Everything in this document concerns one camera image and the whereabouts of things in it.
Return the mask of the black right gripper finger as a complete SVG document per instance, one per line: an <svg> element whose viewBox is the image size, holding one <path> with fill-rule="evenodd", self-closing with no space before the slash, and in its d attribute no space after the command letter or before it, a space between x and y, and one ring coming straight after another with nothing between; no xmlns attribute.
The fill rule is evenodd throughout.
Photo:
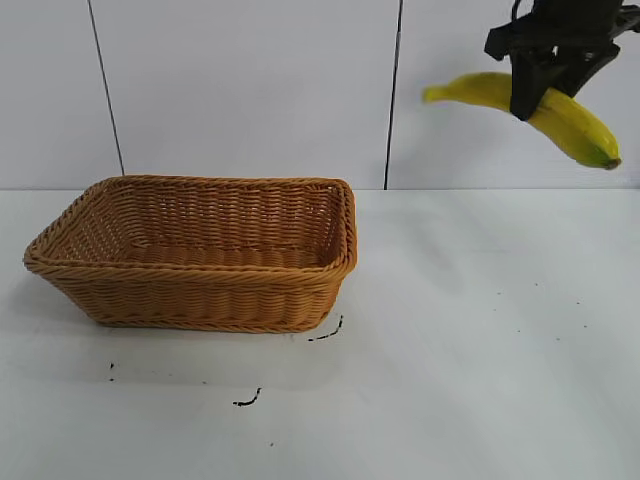
<svg viewBox="0 0 640 480"><path fill-rule="evenodd" d="M561 47L558 60L566 69L557 78L557 89L575 96L602 68L616 59L620 47L608 43L594 48Z"/></svg>
<svg viewBox="0 0 640 480"><path fill-rule="evenodd" d="M512 93L510 112L528 121L543 95L563 73L553 52L514 52L510 54Z"/></svg>

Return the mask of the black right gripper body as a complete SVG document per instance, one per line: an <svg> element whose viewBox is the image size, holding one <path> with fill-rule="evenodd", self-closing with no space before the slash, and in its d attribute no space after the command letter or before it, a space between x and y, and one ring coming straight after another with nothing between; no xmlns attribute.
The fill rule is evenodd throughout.
<svg viewBox="0 0 640 480"><path fill-rule="evenodd" d="M515 1L509 22L491 29L484 52L495 60L527 49L600 47L626 31L639 31L639 6L622 1L534 1L522 13Z"/></svg>

